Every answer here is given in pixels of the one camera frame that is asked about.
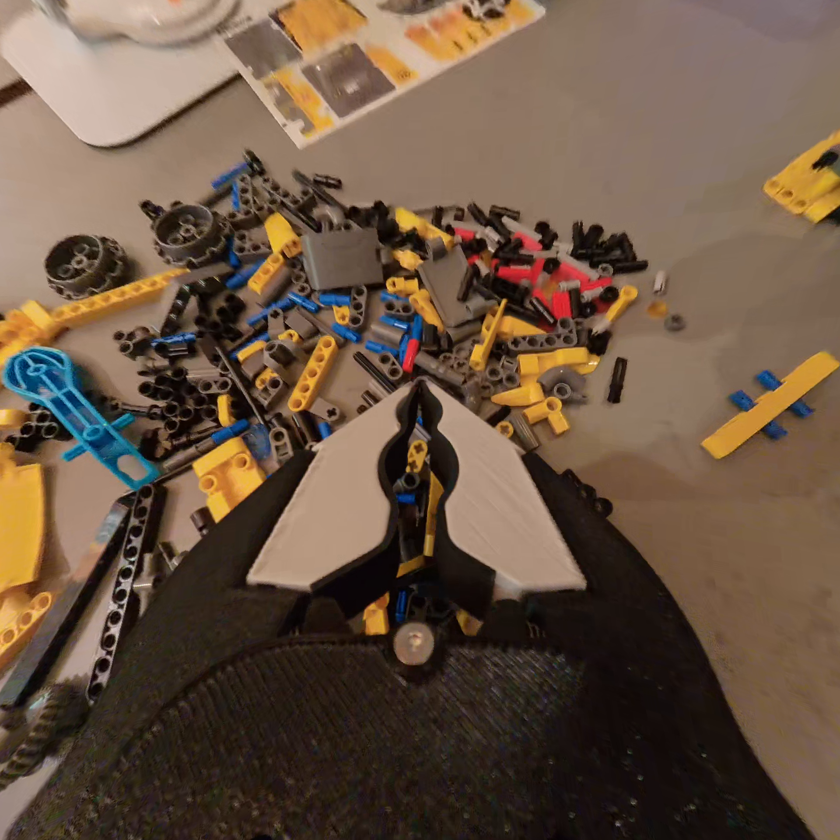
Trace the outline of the dark grey toothed toy wheel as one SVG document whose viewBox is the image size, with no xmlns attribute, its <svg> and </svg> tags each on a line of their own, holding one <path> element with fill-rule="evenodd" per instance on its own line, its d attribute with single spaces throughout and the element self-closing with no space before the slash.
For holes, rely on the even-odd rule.
<svg viewBox="0 0 840 840">
<path fill-rule="evenodd" d="M 115 239 L 74 234 L 48 252 L 44 271 L 51 290 L 67 301 L 78 301 L 128 282 L 131 264 Z"/>
<path fill-rule="evenodd" d="M 178 203 L 153 221 L 151 231 L 164 263 L 192 270 L 224 257 L 231 228 L 208 206 Z"/>
</svg>

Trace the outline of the yellow toy beam with holes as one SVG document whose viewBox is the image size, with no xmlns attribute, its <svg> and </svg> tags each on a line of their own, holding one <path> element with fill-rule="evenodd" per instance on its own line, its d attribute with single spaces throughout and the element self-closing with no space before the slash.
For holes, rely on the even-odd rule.
<svg viewBox="0 0 840 840">
<path fill-rule="evenodd" d="M 786 407 L 790 405 L 792 401 L 796 401 L 800 398 L 802 398 L 809 406 L 812 406 L 807 401 L 810 393 L 817 386 L 824 383 L 824 381 L 831 375 L 837 373 L 838 369 L 838 358 L 834 355 L 825 351 L 815 353 L 796 366 L 789 374 L 782 377 L 775 374 L 780 380 L 787 380 L 787 382 L 775 392 L 765 390 L 761 384 L 757 382 L 756 376 L 762 371 L 757 373 L 755 381 L 762 389 L 762 392 L 760 395 L 750 396 L 753 400 L 759 401 L 759 405 L 757 406 L 758 410 L 743 413 L 729 401 L 730 404 L 736 408 L 737 412 L 730 417 L 726 423 L 720 426 L 719 429 L 704 438 L 700 442 L 701 448 L 714 459 L 723 459 L 733 454 L 737 449 L 750 441 L 750 439 L 758 435 L 764 436 L 760 432 L 761 427 L 773 419 L 778 421 L 779 424 L 787 431 L 781 422 L 783 415 L 790 414 L 796 419 L 802 421 L 812 417 L 813 415 L 807 418 L 799 418 L 792 413 L 789 413 L 786 410 Z"/>
</svg>

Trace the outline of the white book stand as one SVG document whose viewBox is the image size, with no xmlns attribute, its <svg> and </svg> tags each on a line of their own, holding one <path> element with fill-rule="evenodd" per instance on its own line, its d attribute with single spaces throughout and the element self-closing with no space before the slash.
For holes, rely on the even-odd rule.
<svg viewBox="0 0 840 840">
<path fill-rule="evenodd" d="M 129 144 L 227 84 L 236 1 L 37 1 L 2 57 L 84 144 Z"/>
</svg>

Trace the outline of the yellow grey sticker sheet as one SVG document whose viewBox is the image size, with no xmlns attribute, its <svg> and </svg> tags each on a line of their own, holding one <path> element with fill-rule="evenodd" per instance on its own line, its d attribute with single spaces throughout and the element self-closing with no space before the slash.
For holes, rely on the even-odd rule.
<svg viewBox="0 0 840 840">
<path fill-rule="evenodd" d="M 218 42 L 301 149 L 544 15 L 532 1 L 241 2 Z"/>
</svg>

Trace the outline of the pile of toy building parts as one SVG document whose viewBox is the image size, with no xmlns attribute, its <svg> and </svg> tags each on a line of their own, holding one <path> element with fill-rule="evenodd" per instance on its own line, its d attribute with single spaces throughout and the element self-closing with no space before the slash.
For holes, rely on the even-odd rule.
<svg viewBox="0 0 840 840">
<path fill-rule="evenodd" d="M 346 423 L 324 383 L 347 343 L 364 346 L 353 360 L 372 379 L 359 414 L 425 375 L 474 413 L 495 407 L 498 431 L 537 447 L 529 424 L 568 428 L 562 405 L 585 401 L 578 381 L 637 299 L 620 276 L 648 265 L 598 224 L 573 223 L 565 244 L 513 208 L 346 206 L 340 178 L 293 176 L 297 192 L 248 152 L 192 203 L 231 228 L 218 262 L 165 263 L 52 310 L 28 301 L 2 314 L 3 386 L 15 353 L 64 351 L 106 419 L 133 417 L 122 435 L 161 472 L 139 490 L 124 484 L 77 572 L 40 591 L 46 483 L 39 464 L 15 457 L 76 440 L 35 402 L 2 411 L 12 431 L 2 438 L 2 668 L 17 659 L 2 689 L 2 790 L 80 725 L 182 560 L 158 541 L 173 479 L 193 472 L 205 502 L 191 519 L 207 537 L 272 471 Z"/>
</svg>

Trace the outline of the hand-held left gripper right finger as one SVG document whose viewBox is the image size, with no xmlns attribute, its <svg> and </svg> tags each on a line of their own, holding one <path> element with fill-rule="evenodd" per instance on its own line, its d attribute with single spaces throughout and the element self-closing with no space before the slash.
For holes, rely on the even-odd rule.
<svg viewBox="0 0 840 840">
<path fill-rule="evenodd" d="M 515 445 L 439 386 L 420 382 L 431 466 L 443 488 L 435 558 L 458 607 L 581 592 L 583 572 Z"/>
</svg>

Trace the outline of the light blue brick separator tool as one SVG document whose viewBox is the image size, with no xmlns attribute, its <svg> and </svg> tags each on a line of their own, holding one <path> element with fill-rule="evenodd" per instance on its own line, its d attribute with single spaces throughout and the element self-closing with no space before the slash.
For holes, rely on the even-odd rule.
<svg viewBox="0 0 840 840">
<path fill-rule="evenodd" d="M 35 346 L 15 353 L 5 363 L 3 383 L 50 411 L 76 440 L 62 456 L 66 462 L 88 453 L 132 490 L 160 478 L 161 472 L 122 435 L 133 417 L 106 419 L 85 396 L 77 366 L 64 351 Z"/>
</svg>

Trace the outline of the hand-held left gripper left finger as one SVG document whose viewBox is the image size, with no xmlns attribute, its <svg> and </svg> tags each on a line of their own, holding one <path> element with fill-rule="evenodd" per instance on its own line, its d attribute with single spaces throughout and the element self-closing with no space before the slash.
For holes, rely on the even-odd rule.
<svg viewBox="0 0 840 840">
<path fill-rule="evenodd" d="M 405 385 L 318 446 L 248 572 L 249 585 L 329 597 L 359 614 L 396 577 L 398 506 L 420 382 Z"/>
</svg>

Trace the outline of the small yellow toy subassembly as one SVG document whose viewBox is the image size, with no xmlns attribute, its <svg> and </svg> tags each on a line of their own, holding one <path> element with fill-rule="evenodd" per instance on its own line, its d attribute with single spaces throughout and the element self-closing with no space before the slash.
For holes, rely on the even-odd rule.
<svg viewBox="0 0 840 840">
<path fill-rule="evenodd" d="M 839 224 L 839 131 L 763 184 L 763 193 L 812 224 Z"/>
</svg>

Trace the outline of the blue toy connector pin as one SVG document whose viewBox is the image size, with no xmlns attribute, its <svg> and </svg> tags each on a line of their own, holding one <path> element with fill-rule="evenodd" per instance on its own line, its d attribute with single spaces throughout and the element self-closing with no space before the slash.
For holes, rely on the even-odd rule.
<svg viewBox="0 0 840 840">
<path fill-rule="evenodd" d="M 769 392 L 777 391 L 787 382 L 786 379 L 780 380 L 771 371 L 762 371 L 756 376 L 756 380 L 765 390 Z M 804 402 L 802 398 L 792 401 L 791 404 L 786 407 L 786 410 L 799 418 L 807 418 L 814 414 L 814 409 Z"/>
<path fill-rule="evenodd" d="M 728 397 L 729 401 L 743 413 L 750 411 L 757 411 L 757 406 L 760 404 L 758 400 L 753 398 L 745 391 L 736 391 L 731 393 Z M 787 431 L 775 419 L 763 425 L 760 429 L 761 434 L 771 440 L 779 440 L 786 436 Z"/>
</svg>

